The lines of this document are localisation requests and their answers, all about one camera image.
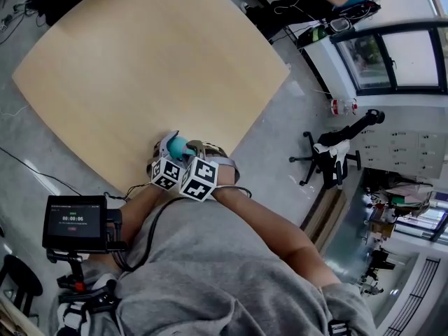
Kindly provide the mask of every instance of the black office chair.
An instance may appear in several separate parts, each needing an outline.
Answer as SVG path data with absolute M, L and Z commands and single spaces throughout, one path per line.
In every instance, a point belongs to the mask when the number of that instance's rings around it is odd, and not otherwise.
M 21 309 L 23 297 L 27 294 L 22 312 L 26 317 L 33 316 L 29 314 L 29 311 L 34 296 L 42 295 L 43 289 L 41 282 L 21 259 L 12 255 L 7 255 L 4 258 L 3 267 L 0 270 L 0 286 L 7 274 L 18 286 L 15 298 L 12 300 L 14 305 L 18 309 Z
M 373 126 L 376 124 L 381 124 L 384 122 L 385 115 L 384 112 L 378 111 L 376 109 L 370 109 L 364 117 L 362 117 L 358 122 L 354 123 L 352 126 L 347 126 L 338 132 L 330 132 L 322 134 L 318 139 L 317 143 L 325 147 L 332 147 L 342 143 L 345 140 L 353 139 L 357 134 L 361 133 L 367 126 Z M 308 137 L 309 144 L 311 145 L 312 156 L 311 157 L 290 157 L 289 161 L 295 162 L 298 160 L 309 160 L 311 161 L 311 167 L 309 168 L 308 175 L 305 181 L 300 181 L 300 185 L 304 186 L 308 184 L 311 179 L 314 170 L 317 173 L 322 173 L 323 184 L 325 188 L 330 189 L 336 185 L 341 186 L 342 181 L 347 177 L 348 167 L 347 159 L 355 160 L 358 166 L 358 170 L 361 169 L 361 156 L 359 151 L 356 151 L 355 155 L 346 154 L 344 162 L 336 162 L 337 156 L 332 156 L 330 152 L 318 153 L 314 148 L 313 136 L 310 132 L 304 132 L 304 137 Z

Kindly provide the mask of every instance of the black window frame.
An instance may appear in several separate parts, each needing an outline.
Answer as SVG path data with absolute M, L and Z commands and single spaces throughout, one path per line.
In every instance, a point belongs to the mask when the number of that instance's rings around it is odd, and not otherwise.
M 341 57 L 347 72 L 350 75 L 351 82 L 356 89 L 358 96 L 371 96 L 371 95 L 399 95 L 399 94 L 422 94 L 422 95 L 448 95 L 448 81 L 447 81 L 447 67 L 445 65 L 445 57 L 442 49 L 442 42 L 440 40 L 439 28 L 448 27 L 448 19 L 427 19 L 427 20 L 413 20 L 409 22 L 402 22 L 399 24 L 388 24 L 380 27 L 373 27 L 369 29 L 363 29 L 356 31 L 350 29 L 330 37 L 330 41 L 335 46 L 336 50 Z M 393 70 L 393 60 L 387 53 L 387 48 L 384 43 L 383 36 L 391 34 L 399 34 L 403 32 L 417 32 L 427 31 L 430 37 L 431 45 L 433 47 L 433 53 L 435 58 L 435 65 L 437 68 L 437 86 L 403 86 L 398 85 L 396 75 Z M 361 88 L 353 75 L 352 70 L 347 64 L 346 57 L 338 46 L 339 43 L 344 41 L 357 39 L 364 36 L 373 36 L 377 43 L 379 52 L 383 59 L 388 75 L 389 87 L 368 87 Z

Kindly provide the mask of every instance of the shoe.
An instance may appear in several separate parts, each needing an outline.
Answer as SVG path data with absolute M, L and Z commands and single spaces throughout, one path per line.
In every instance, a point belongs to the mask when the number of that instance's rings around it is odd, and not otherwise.
M 239 6 L 239 9 L 243 12 L 243 14 L 247 14 L 247 9 L 250 8 L 248 3 L 242 2 Z

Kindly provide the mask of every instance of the office chair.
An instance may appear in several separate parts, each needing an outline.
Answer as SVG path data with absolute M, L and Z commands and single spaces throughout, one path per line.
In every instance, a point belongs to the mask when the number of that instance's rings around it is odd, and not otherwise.
M 311 145 L 311 157 L 290 157 L 289 161 L 296 162 L 311 161 L 308 175 L 305 181 L 300 181 L 300 185 L 308 184 L 314 170 L 322 173 L 323 184 L 325 188 L 330 189 L 336 185 L 341 186 L 342 181 L 347 177 L 348 167 L 347 160 L 355 160 L 358 170 L 361 170 L 361 155 L 359 150 L 355 155 L 349 155 L 349 140 L 361 133 L 367 126 L 373 126 L 384 122 L 384 112 L 376 109 L 370 109 L 364 117 L 352 126 L 347 126 L 337 132 L 324 133 L 318 139 L 318 143 L 314 143 L 311 132 L 304 132 L 303 136 L 308 137 Z
M 23 297 L 27 294 L 22 312 L 26 317 L 37 316 L 29 314 L 34 296 L 40 296 L 43 292 L 42 284 L 35 273 L 21 259 L 7 255 L 0 270 L 0 285 L 3 283 L 6 275 L 9 275 L 18 287 L 13 300 L 14 306 L 21 309 Z

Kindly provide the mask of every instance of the person's right arm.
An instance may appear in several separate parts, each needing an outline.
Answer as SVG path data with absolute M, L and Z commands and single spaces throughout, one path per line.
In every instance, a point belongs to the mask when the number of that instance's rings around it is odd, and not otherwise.
M 224 169 L 220 166 L 219 184 L 231 185 L 228 182 L 232 177 L 223 178 L 223 173 L 231 174 L 233 168 L 229 167 L 225 171 Z M 223 183 L 222 179 L 227 179 L 227 183 Z M 261 236 L 269 249 L 301 277 L 316 287 L 340 284 L 340 280 L 325 264 L 312 241 L 298 226 L 248 198 L 239 190 L 217 189 L 213 196 L 244 219 Z

